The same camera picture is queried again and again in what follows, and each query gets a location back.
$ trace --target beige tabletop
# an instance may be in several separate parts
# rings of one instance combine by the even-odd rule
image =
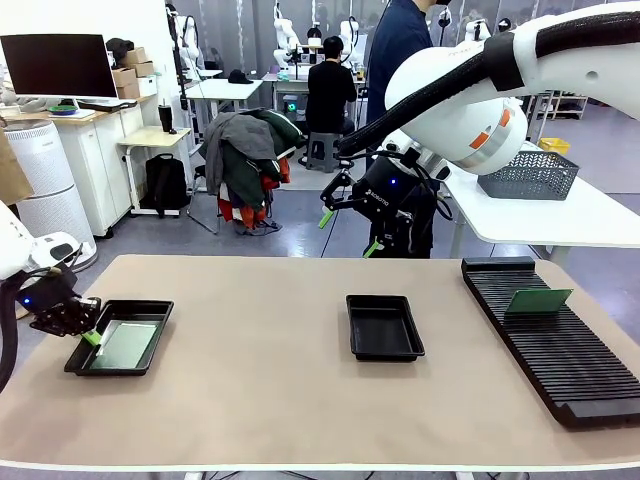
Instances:
[[[640,375],[640,348],[603,310],[556,265],[537,271],[551,287],[576,289],[570,306]],[[640,428],[569,432],[551,417],[460,261],[122,256],[89,294],[175,301],[151,370],[65,374],[77,340],[47,337],[0,395],[5,464],[535,471],[640,462]],[[406,295],[426,356],[357,362],[348,294]]]
[[[118,144],[128,147],[173,147],[190,131],[190,128],[180,128],[175,134],[171,134],[164,132],[162,127],[142,127],[118,140]]]
[[[146,97],[136,98],[136,102],[144,103],[147,100],[153,98],[155,95],[149,95]],[[51,115],[49,112],[38,112],[38,113],[20,113],[18,115],[7,116],[7,120],[51,120],[56,125],[75,125],[82,126],[92,122],[95,122],[101,117],[106,115],[111,115],[112,113],[117,113],[119,110],[115,112],[99,112],[92,113],[91,115],[87,115],[83,118],[69,118],[65,116],[55,116]]]

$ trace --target cardboard box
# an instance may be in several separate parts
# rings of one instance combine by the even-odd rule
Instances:
[[[147,77],[156,73],[153,68],[153,62],[134,63],[131,65],[131,68],[135,69],[138,78]]]
[[[138,88],[140,89],[141,97],[148,97],[158,93],[158,85],[156,83],[156,76],[143,77],[138,79]]]
[[[140,98],[140,89],[138,88],[138,82],[126,85],[124,87],[116,88],[118,91],[118,98],[120,99],[136,99]]]
[[[124,64],[134,65],[136,63],[144,63],[148,61],[147,54],[144,51],[143,47],[134,48],[133,50],[129,50],[127,55],[124,57]]]
[[[116,87],[122,88],[132,83],[136,83],[136,71],[133,68],[119,68],[113,70],[113,80],[116,83]]]

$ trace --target black tray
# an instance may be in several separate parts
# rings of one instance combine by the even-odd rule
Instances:
[[[349,295],[351,351],[358,360],[414,362],[424,347],[406,297]]]
[[[141,376],[147,373],[158,346],[160,336],[167,324],[173,302],[154,300],[110,300],[100,312],[96,331],[103,334],[112,320],[126,320],[128,323],[155,323],[157,328],[149,346],[134,368],[90,368],[100,346],[92,346],[85,339],[80,340],[71,357],[64,366],[67,373],[78,376]]]
[[[565,427],[640,424],[640,382],[568,307],[508,315],[517,290],[549,288],[529,257],[465,259],[462,276],[553,417]]]

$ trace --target computer monitor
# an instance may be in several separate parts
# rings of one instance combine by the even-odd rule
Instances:
[[[2,35],[19,97],[118,98],[102,35]]]

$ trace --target black backpack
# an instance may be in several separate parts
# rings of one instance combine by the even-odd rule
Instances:
[[[160,218],[165,210],[180,210],[189,203],[184,166],[170,153],[162,153],[147,160],[147,194],[140,202],[142,208],[153,208]]]

